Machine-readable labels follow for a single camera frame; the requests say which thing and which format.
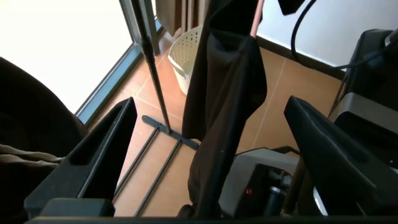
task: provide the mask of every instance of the black baseboard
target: black baseboard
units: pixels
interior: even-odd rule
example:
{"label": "black baseboard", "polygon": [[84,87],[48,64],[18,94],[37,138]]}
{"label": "black baseboard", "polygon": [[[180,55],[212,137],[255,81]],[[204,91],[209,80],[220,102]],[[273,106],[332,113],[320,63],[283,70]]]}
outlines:
{"label": "black baseboard", "polygon": [[[259,37],[259,36],[257,36],[256,38],[257,38],[257,42],[258,42],[259,46],[262,47],[263,49],[269,50],[269,51],[271,51],[271,52],[273,52],[275,54],[278,54],[280,56],[283,56],[285,58],[294,60],[293,55],[292,55],[292,51],[290,49],[288,49],[286,47],[283,47],[283,46],[281,46],[279,44],[275,44],[275,43],[273,43],[273,42],[271,42],[269,40],[266,40],[266,39],[264,39],[262,37]],[[317,68],[324,68],[325,70],[322,71],[322,72],[325,73],[326,75],[329,75],[329,76],[331,76],[333,78],[337,78],[339,80],[342,80],[343,77],[344,77],[344,74],[345,74],[344,71],[341,71],[341,70],[329,71],[327,69],[331,68],[330,65],[327,65],[327,64],[325,64],[323,62],[320,62],[318,60],[315,60],[313,58],[310,58],[310,57],[302,55],[302,54],[299,54],[299,57],[300,57],[300,59],[301,59],[301,61],[303,63],[306,63],[308,65],[311,65],[311,66],[314,66],[314,67],[317,67]]]}

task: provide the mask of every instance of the beige curtain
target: beige curtain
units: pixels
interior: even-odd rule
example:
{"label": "beige curtain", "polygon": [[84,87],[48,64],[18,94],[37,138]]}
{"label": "beige curtain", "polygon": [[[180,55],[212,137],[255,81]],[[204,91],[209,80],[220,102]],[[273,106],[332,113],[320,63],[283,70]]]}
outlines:
{"label": "beige curtain", "polygon": [[210,0],[156,0],[156,16],[167,32],[174,35],[203,25]]}

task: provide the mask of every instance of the pink hanger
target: pink hanger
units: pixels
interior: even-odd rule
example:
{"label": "pink hanger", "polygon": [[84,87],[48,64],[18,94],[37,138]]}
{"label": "pink hanger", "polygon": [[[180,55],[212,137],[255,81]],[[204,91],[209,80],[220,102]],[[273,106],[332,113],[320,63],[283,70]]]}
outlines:
{"label": "pink hanger", "polygon": [[259,2],[257,3],[256,12],[254,13],[253,24],[251,25],[251,30],[250,30],[250,36],[252,36],[254,38],[256,38],[257,30],[260,25],[263,5],[264,5],[264,0],[259,0]]}

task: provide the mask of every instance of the clothes rack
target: clothes rack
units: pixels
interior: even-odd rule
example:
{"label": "clothes rack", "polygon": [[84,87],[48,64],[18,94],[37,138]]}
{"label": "clothes rack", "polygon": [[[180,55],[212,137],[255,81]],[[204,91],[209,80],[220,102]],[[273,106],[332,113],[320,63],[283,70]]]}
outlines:
{"label": "clothes rack", "polygon": [[148,66],[149,66],[150,76],[152,78],[152,81],[154,82],[157,99],[159,101],[160,108],[162,110],[162,114],[163,114],[163,118],[164,118],[164,121],[165,121],[165,125],[163,125],[160,122],[150,118],[149,116],[146,116],[146,115],[142,116],[143,122],[145,122],[146,124],[149,124],[152,127],[154,127],[154,130],[150,134],[149,138],[147,139],[147,141],[145,142],[145,144],[143,145],[141,150],[139,151],[139,153],[138,153],[137,157],[135,158],[135,160],[130,165],[130,168],[127,170],[127,173],[124,175],[124,177],[122,178],[122,180],[120,181],[120,183],[116,187],[116,191],[115,191],[115,195],[114,195],[115,198],[118,196],[118,194],[120,193],[120,191],[123,188],[124,184],[129,179],[131,174],[134,172],[135,168],[137,167],[138,163],[140,162],[141,158],[145,154],[147,148],[150,146],[151,142],[156,137],[158,132],[162,132],[162,133],[164,133],[164,134],[176,139],[177,142],[175,143],[171,153],[169,154],[168,158],[166,159],[165,163],[163,164],[162,168],[160,169],[159,173],[157,174],[157,177],[153,181],[151,187],[147,191],[147,193],[146,193],[143,201],[141,202],[139,208],[137,209],[136,213],[134,214],[135,217],[141,215],[142,212],[144,211],[148,201],[150,200],[154,190],[157,187],[157,184],[162,179],[162,177],[164,175],[164,172],[167,170],[167,167],[169,166],[170,162],[172,161],[174,155],[178,152],[178,149],[180,148],[181,144],[187,145],[187,146],[189,146],[190,148],[192,148],[194,150],[198,149],[198,147],[199,147],[199,145],[197,143],[195,143],[194,141],[192,141],[190,139],[186,139],[186,138],[182,137],[182,135],[180,133],[174,131],[170,127],[170,121],[169,121],[169,117],[167,115],[167,109],[166,109],[164,97],[163,97],[163,94],[162,94],[162,88],[161,88],[161,85],[160,85],[159,76],[158,76],[157,69],[156,69],[155,55],[154,55],[154,51],[153,51],[153,46],[152,46],[152,43],[150,41],[150,37],[147,35],[147,31],[146,31],[146,27],[145,27],[145,23],[144,23],[144,18],[142,16],[142,11],[141,11],[141,7],[140,7],[139,2],[140,1],[138,1],[138,0],[131,0],[131,5],[132,5],[133,12],[134,12],[134,17],[135,17],[136,22],[137,22],[139,36],[141,38],[142,54],[144,55],[144,58],[145,58]]}

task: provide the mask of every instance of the red light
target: red light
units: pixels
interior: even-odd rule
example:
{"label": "red light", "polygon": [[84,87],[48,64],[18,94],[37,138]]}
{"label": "red light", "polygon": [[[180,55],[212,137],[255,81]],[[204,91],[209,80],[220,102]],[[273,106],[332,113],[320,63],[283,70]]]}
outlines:
{"label": "red light", "polygon": [[247,195],[252,195],[252,194],[253,194],[253,189],[251,189],[250,187],[248,187],[248,188],[246,189],[246,194],[247,194]]}

